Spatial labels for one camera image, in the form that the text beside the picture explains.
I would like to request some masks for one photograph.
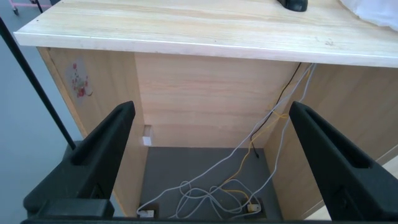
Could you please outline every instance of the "gray floor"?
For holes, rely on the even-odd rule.
[[[142,188],[141,202],[145,203],[158,196],[163,190],[180,185],[183,180],[190,180],[201,174],[220,159],[228,156],[232,149],[195,149],[195,148],[165,148],[152,147],[149,149],[146,171],[144,176],[144,185]],[[257,150],[260,158],[254,153],[250,153],[241,173],[237,179],[243,182],[250,190],[257,190],[269,177],[267,163],[263,150]],[[236,153],[224,163],[215,167],[206,176],[193,182],[192,187],[209,189],[213,185],[220,185],[225,179],[233,175],[241,163],[242,158],[247,153],[247,149],[239,149]],[[230,184],[227,189],[239,189],[237,184]],[[235,194],[237,198],[244,199],[244,195]],[[263,202],[268,219],[280,220],[281,213],[275,196],[275,191],[270,182],[262,191],[257,194]],[[178,190],[165,193],[156,201],[159,204],[159,217],[165,218],[175,213],[175,208],[180,200],[181,194]],[[235,201],[224,193],[217,193],[215,197],[221,200],[222,205],[227,208],[234,208]],[[186,209],[181,211],[181,216],[190,213],[199,200],[191,200],[187,203]],[[228,218],[230,214],[221,213],[223,217]],[[192,219],[218,220],[217,214],[209,200],[203,202]]]

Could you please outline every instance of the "light wood tabletop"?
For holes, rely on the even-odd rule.
[[[398,32],[340,0],[63,0],[15,32],[21,45],[398,67]]]

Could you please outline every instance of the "computer mouse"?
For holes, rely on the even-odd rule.
[[[286,9],[295,12],[305,12],[308,6],[308,0],[278,0]]]

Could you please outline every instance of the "black cable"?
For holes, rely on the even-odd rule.
[[[30,81],[30,84],[32,84],[33,88],[36,90],[36,93],[39,95],[40,99],[42,100],[44,106],[49,111],[52,119],[55,121],[55,124],[57,124],[58,128],[60,129],[61,133],[63,134],[63,137],[67,140],[71,149],[74,150],[76,148],[75,143],[73,142],[72,138],[70,137],[67,129],[63,125],[60,117],[58,116],[57,112],[55,111],[54,107],[52,106],[49,98],[45,94],[42,86],[40,85],[39,81],[37,80],[31,67],[27,63],[24,55],[22,54],[21,50],[19,49],[14,38],[12,38],[11,33],[8,31],[6,25],[3,22],[3,20],[1,19],[1,17],[0,17],[0,34],[1,34],[1,37],[4,39],[4,41],[6,42],[11,53],[14,55],[15,59],[17,60],[19,66],[21,66],[21,69],[24,71],[27,79]]]
[[[290,83],[293,81],[294,76],[296,76],[299,68],[301,66],[301,62],[298,64],[296,71],[294,71],[292,78],[290,78],[290,80],[287,82],[286,86],[284,87],[284,89],[281,91],[278,100],[276,101],[275,105],[277,105],[279,103],[279,100],[282,98],[282,95],[284,94],[284,91],[286,90],[286,88],[290,85]],[[253,136],[260,131],[260,129],[267,123],[269,117],[271,117],[271,114],[266,118],[266,120],[261,124],[261,126],[259,126],[259,128],[257,128],[257,130],[255,132],[253,132],[253,134],[251,134],[250,136],[250,141],[251,141],[251,146],[253,147],[253,152],[256,154],[256,157],[259,158],[259,154],[256,151],[256,148],[254,147],[254,143],[252,142],[252,138]]]

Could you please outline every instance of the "white cable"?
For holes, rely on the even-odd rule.
[[[258,121],[258,122],[256,123],[256,125],[254,125],[252,131],[248,134],[248,136],[247,136],[246,138],[243,139],[243,141],[232,151],[232,153],[231,153],[229,156],[227,156],[227,157],[225,157],[224,159],[220,160],[220,161],[217,162],[215,165],[213,165],[213,166],[211,166],[209,169],[207,169],[204,173],[198,175],[197,177],[193,178],[192,180],[186,182],[185,184],[181,184],[181,185],[179,185],[178,187],[172,187],[172,188],[169,188],[169,189],[164,190],[164,191],[163,191],[162,193],[160,193],[157,197],[155,197],[155,198],[153,198],[152,200],[150,200],[150,201],[146,202],[145,204],[141,205],[141,206],[137,209],[137,211],[136,211],[137,214],[139,215],[139,210],[141,210],[143,207],[145,207],[145,206],[148,205],[149,203],[152,203],[153,201],[155,201],[155,200],[157,200],[158,198],[160,198],[164,193],[166,193],[166,192],[168,192],[168,191],[170,191],[170,190],[180,189],[181,187],[184,187],[184,186],[186,186],[186,185],[189,185],[189,184],[192,183],[193,181],[195,181],[195,180],[199,179],[200,177],[204,176],[205,174],[207,174],[210,170],[214,169],[214,168],[215,168],[216,166],[218,166],[220,163],[222,163],[222,162],[224,162],[225,160],[229,159],[229,158],[236,152],[236,150],[237,150],[237,149],[250,137],[250,135],[254,132],[254,130],[257,128],[257,126],[258,126],[261,122],[263,122],[269,115],[271,115],[271,113],[272,113],[283,101],[285,101],[286,99],[288,99],[288,98],[294,93],[294,91],[297,89],[298,85],[299,85],[299,84],[301,83],[301,81],[303,80],[305,74],[306,74],[311,68],[313,68],[313,70],[312,70],[312,72],[311,72],[310,77],[312,76],[313,71],[314,71],[314,69],[315,69],[315,66],[316,66],[316,65],[311,64],[311,65],[304,71],[303,75],[300,77],[300,80],[297,82],[297,84],[295,85],[295,87],[294,87],[294,89],[292,90],[292,92],[290,92],[290,93],[289,93],[288,95],[286,95],[283,99],[281,99],[281,100],[278,102],[278,104],[276,104],[276,105],[273,107],[273,109],[271,109],[270,112],[267,113],[267,115],[265,115],[265,117],[263,117],[260,121]],[[254,194],[258,193],[258,191],[254,192],[254,193],[250,196],[249,201],[251,200],[251,198],[253,198]]]
[[[210,202],[211,202],[211,204],[212,204],[212,206],[213,206],[215,212],[217,213],[217,215],[218,215],[221,219],[222,219],[222,217],[221,217],[221,215],[218,213],[217,209],[215,208],[215,205],[217,205],[217,207],[219,207],[220,209],[222,209],[222,210],[225,211],[225,212],[229,212],[229,213],[241,213],[241,212],[242,212],[243,206],[241,206],[240,201],[239,201],[235,196],[233,196],[232,194],[230,194],[229,192],[224,192],[224,191],[223,191],[224,193],[227,193],[228,195],[232,196],[232,198],[234,198],[235,201],[237,201],[237,203],[238,203],[238,205],[239,205],[238,208],[234,208],[234,209],[228,210],[228,209],[224,208],[224,207],[217,201],[217,199],[214,198],[214,196],[212,196],[212,194],[215,193],[217,190],[221,190],[222,186],[224,186],[224,185],[226,185],[226,184],[228,184],[229,182],[232,182],[232,181],[238,182],[238,183],[241,184],[250,194],[253,194],[242,182],[240,182],[239,180],[236,180],[236,179],[231,179],[231,180],[229,180],[229,181],[227,181],[227,182],[221,184],[219,187],[212,186],[212,187],[210,187],[210,192],[207,192],[206,190],[203,190],[203,189],[200,189],[200,188],[192,188],[192,189],[190,189],[188,192],[186,192],[185,194],[183,194],[183,197],[180,199],[180,202],[179,202],[178,205],[177,205],[177,211],[178,211],[178,212],[181,211],[181,209],[182,209],[182,207],[183,207],[183,205],[184,205],[185,203],[184,203],[181,207],[180,207],[180,203],[181,203],[182,199],[185,198],[185,197],[186,197],[186,198],[190,198],[190,199],[202,199],[202,200],[200,201],[200,203],[195,207],[195,209],[194,209],[189,215],[187,215],[187,216],[185,216],[185,217],[178,217],[178,213],[176,213],[175,215],[173,215],[173,216],[171,216],[171,217],[169,217],[169,218],[189,218],[191,215],[193,215],[193,214],[195,213],[195,211],[198,210],[198,208],[200,207],[200,205],[201,205],[207,198],[210,199]],[[200,192],[204,192],[205,195],[196,196],[196,197],[191,197],[190,194],[191,194],[191,192],[194,191],[194,190],[197,190],[197,191],[200,191]]]
[[[309,78],[308,78],[308,80],[307,80],[307,83],[306,83],[306,85],[305,85],[305,89],[304,89],[303,95],[302,95],[301,99],[299,100],[299,102],[301,102],[301,101],[305,98],[305,95],[307,94],[308,85],[309,85],[309,83],[310,83],[310,80],[312,79],[312,75],[313,75],[313,72],[315,71],[315,67],[316,67],[316,65],[314,65],[314,66],[312,67],[313,69],[312,69],[312,71],[311,71],[311,73],[310,73],[310,76],[309,76]],[[280,145],[279,145],[279,149],[278,149],[277,160],[278,160],[278,158],[279,158],[280,151],[281,151],[281,149],[282,149],[282,143],[283,143],[283,140],[284,140],[284,134],[285,134],[285,130],[286,130],[286,127],[287,127],[289,121],[290,121],[290,118],[288,118],[288,120],[286,121],[285,126],[284,126],[284,128],[283,128],[283,130],[282,130],[282,135],[281,135],[281,139],[280,139]],[[184,197],[188,197],[188,198],[192,198],[192,199],[198,199],[198,198],[203,198],[203,199],[202,199],[202,201],[196,206],[196,208],[195,208],[189,215],[187,215],[186,217],[183,217],[183,218],[188,218],[188,217],[190,217],[191,215],[193,215],[193,214],[195,213],[195,211],[200,207],[200,205],[203,203],[203,201],[204,201],[206,198],[209,198],[209,199],[210,199],[211,204],[212,204],[212,206],[213,206],[213,209],[215,210],[215,212],[217,213],[217,215],[218,215],[220,218],[222,218],[222,217],[221,217],[220,214],[218,213],[218,211],[217,211],[217,209],[215,208],[215,206],[214,206],[213,203],[216,203],[216,205],[217,205],[218,207],[220,207],[220,208],[223,209],[224,211],[230,212],[230,213],[232,213],[233,210],[238,210],[238,209],[239,209],[239,213],[240,213],[240,212],[241,212],[241,209],[242,209],[244,206],[246,206],[246,205],[249,203],[249,201],[250,201],[253,197],[256,199],[257,203],[259,204],[258,199],[257,199],[254,195],[255,195],[256,193],[258,193],[260,190],[262,190],[262,189],[268,184],[268,182],[269,182],[269,181],[271,180],[271,178],[274,176],[276,170],[277,170],[277,162],[275,162],[274,171],[272,172],[272,174],[270,175],[270,177],[266,180],[266,182],[264,183],[264,185],[263,185],[260,189],[258,189],[258,190],[255,191],[254,193],[252,193],[252,194],[251,194],[251,197],[249,198],[249,200],[248,200],[244,205],[239,206],[238,208],[234,208],[234,209],[232,209],[232,210],[225,210],[225,209],[218,203],[218,201],[216,201],[216,199],[212,196],[212,194],[215,192],[215,190],[212,190],[212,188],[214,188],[215,186],[212,186],[212,187],[210,188],[210,192],[206,192],[205,190],[202,190],[202,189],[199,189],[199,188],[190,189],[187,193],[185,193],[185,195],[183,195],[183,197],[180,199],[180,201],[181,201]],[[240,181],[238,181],[238,182],[239,182],[244,188],[246,188],[247,191],[249,191],[249,192],[251,193],[251,191],[250,191],[244,184],[242,184]],[[222,184],[221,186],[217,187],[216,190],[220,189],[223,185],[224,185],[224,184]],[[199,190],[199,191],[204,192],[204,193],[206,193],[206,194],[205,194],[205,195],[202,195],[202,196],[199,196],[199,197],[189,197],[189,196],[190,196],[190,192],[193,191],[193,190]],[[246,216],[246,215],[253,215],[253,214],[256,214],[256,213],[258,213],[258,212],[260,212],[260,211],[253,212],[253,213],[246,213],[246,214],[242,214],[242,215],[236,215],[236,216],[234,216],[234,217],[232,217],[232,218],[244,217],[244,216]]]
[[[312,78],[313,72],[315,71],[315,68],[316,68],[316,67],[317,67],[317,65],[314,64],[313,70],[311,71],[311,74],[310,74],[310,76],[309,76],[309,78],[308,78],[308,80],[307,80],[307,83],[305,84],[303,96],[301,97],[301,99],[300,99],[298,102],[301,102],[301,101],[305,98],[305,95],[307,94],[308,85],[310,84],[310,80],[311,80],[311,78]],[[281,137],[280,137],[280,143],[279,143],[278,153],[277,153],[277,156],[276,156],[276,159],[275,159],[274,171],[272,171],[272,174],[268,177],[268,179],[266,180],[266,182],[265,182],[258,190],[256,190],[256,191],[250,196],[250,198],[249,198],[248,201],[250,201],[251,198],[252,198],[255,194],[257,194],[260,190],[262,190],[262,189],[268,184],[268,182],[271,180],[271,178],[274,176],[274,174],[276,173],[277,166],[278,166],[279,155],[280,155],[280,152],[281,152],[281,150],[282,150],[282,143],[283,143],[283,141],[284,141],[285,131],[286,131],[287,125],[289,124],[289,121],[290,121],[290,117],[287,119],[287,121],[286,121],[286,123],[285,123],[285,126],[284,126],[284,128],[283,128],[283,130],[282,130],[282,135],[281,135]],[[243,217],[243,216],[245,216],[245,215],[249,215],[249,214],[236,215],[236,216],[234,216],[234,217],[232,217],[232,218]]]

